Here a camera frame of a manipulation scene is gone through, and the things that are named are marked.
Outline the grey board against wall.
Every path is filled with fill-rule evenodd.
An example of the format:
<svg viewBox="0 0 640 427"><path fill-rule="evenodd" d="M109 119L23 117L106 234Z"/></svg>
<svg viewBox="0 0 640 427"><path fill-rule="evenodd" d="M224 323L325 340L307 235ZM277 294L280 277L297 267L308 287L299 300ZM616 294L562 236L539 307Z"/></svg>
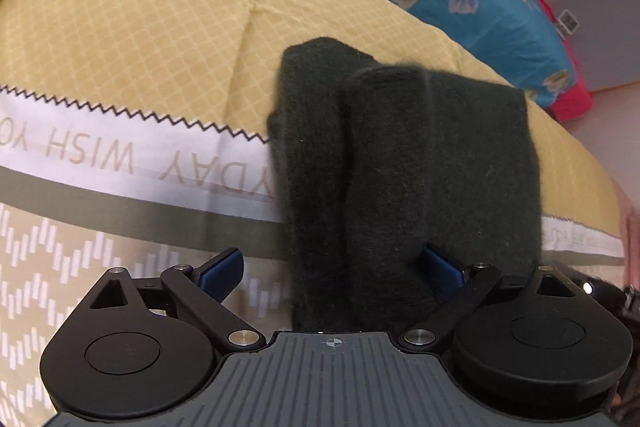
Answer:
<svg viewBox="0 0 640 427"><path fill-rule="evenodd" d="M639 81L640 0L560 0L556 17L570 10L580 23L566 40L590 92Z"/></svg>

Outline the yellow beige patterned bedspread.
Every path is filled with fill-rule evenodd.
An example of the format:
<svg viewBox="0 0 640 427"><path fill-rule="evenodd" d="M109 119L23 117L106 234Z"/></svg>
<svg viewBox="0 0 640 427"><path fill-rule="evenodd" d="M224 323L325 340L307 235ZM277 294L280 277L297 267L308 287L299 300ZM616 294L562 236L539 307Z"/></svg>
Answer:
<svg viewBox="0 0 640 427"><path fill-rule="evenodd" d="M1 0L1 419L48 423L49 339L102 273L155 277L236 246L230 308L287 357L236 362L205 426L481 426L442 368L381 343L288 333L290 282L265 143L285 48L328 36L383 63L497 81L387 0Z"/></svg>

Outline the white wall socket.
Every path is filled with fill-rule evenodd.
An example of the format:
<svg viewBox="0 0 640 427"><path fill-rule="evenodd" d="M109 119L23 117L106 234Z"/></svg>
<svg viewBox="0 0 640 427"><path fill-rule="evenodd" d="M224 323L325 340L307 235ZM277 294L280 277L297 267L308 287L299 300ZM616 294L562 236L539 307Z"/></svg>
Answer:
<svg viewBox="0 0 640 427"><path fill-rule="evenodd" d="M560 28L563 35L572 36L580 26L576 16L570 10L563 10L556 18L556 26Z"/></svg>

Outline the red pink bed sheet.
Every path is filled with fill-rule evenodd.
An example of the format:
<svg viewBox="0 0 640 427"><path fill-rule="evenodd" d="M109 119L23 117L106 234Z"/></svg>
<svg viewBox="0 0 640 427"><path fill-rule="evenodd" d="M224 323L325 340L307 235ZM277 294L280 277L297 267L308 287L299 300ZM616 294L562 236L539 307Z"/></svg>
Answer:
<svg viewBox="0 0 640 427"><path fill-rule="evenodd" d="M558 95L548 112L559 122L571 121L586 115L593 106L593 97L587 91L578 63L570 45L563 36L560 37L565 54L572 64L574 81L566 90Z"/></svg>

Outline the dark green knit sweater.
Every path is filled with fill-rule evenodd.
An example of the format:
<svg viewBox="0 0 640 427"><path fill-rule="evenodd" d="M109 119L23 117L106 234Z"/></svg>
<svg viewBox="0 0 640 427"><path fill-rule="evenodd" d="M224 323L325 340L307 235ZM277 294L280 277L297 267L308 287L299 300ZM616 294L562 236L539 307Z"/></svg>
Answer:
<svg viewBox="0 0 640 427"><path fill-rule="evenodd" d="M426 245L526 277L541 257L524 94L331 38L287 48L268 118L303 332L398 332L436 307Z"/></svg>

